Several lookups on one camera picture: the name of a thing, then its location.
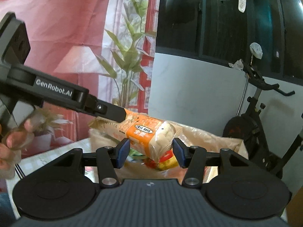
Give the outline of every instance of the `human hand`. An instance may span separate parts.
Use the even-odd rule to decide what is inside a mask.
[[[16,163],[16,150],[29,145],[33,139],[33,131],[45,122],[45,117],[36,113],[28,118],[24,124],[15,130],[12,130],[0,143],[0,170],[8,171]]]

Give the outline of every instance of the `metal pivot screw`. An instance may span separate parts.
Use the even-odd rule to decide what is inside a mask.
[[[106,178],[103,178],[101,182],[104,185],[110,186],[110,185],[114,185],[117,182],[117,180],[112,177],[106,177]]]
[[[195,177],[189,177],[185,179],[185,183],[190,186],[197,185],[199,182],[200,182],[199,179]]]

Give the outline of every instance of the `dark window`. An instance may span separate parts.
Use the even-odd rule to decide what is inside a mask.
[[[261,45],[262,59],[254,58],[254,65],[264,74],[280,73],[283,59],[282,33],[278,0],[253,0],[251,28],[252,42]]]
[[[238,0],[160,0],[156,52],[221,64],[245,60],[246,12]]]
[[[156,52],[228,66],[253,58],[264,76],[303,85],[303,0],[160,0]]]
[[[281,0],[285,25],[284,76],[303,79],[303,6],[301,0]]]
[[[200,0],[160,0],[158,47],[195,53]]]

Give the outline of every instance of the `bamboo plant print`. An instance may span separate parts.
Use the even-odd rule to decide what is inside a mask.
[[[148,0],[130,0],[129,4],[124,3],[125,15],[123,17],[127,27],[125,36],[130,37],[129,45],[123,44],[113,32],[105,30],[117,47],[116,51],[111,50],[111,52],[121,74],[117,74],[108,61],[96,55],[98,62],[108,73],[105,76],[112,78],[118,89],[118,96],[112,99],[112,103],[125,108],[129,107],[139,91],[144,91],[138,82],[140,72],[150,72],[146,69],[148,67],[140,64],[142,56],[148,54],[139,47],[144,37],[155,37],[156,34],[145,31],[147,7]]]

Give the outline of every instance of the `table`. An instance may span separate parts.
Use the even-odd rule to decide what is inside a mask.
[[[69,145],[56,148],[54,150],[50,150],[41,154],[37,154],[25,159],[22,159],[21,162],[19,163],[19,166],[23,170],[24,174],[27,176],[28,174],[32,173],[33,171],[36,171],[40,167],[44,166],[45,164],[51,162],[52,160],[58,158],[62,154],[70,151],[73,148],[82,148],[84,153],[90,153],[92,152],[91,150],[91,145],[89,142],[89,138],[83,139],[81,141],[77,141],[74,143],[71,143]],[[93,170],[86,170],[85,171],[85,176],[87,176],[90,180],[95,182],[95,177]],[[12,191],[16,183],[19,181],[19,177],[16,174],[13,179],[7,180],[7,192],[9,194],[9,199],[11,201],[11,205],[13,207],[14,214],[16,218],[20,218],[20,215],[17,211],[17,208],[14,204],[13,198],[12,198]]]

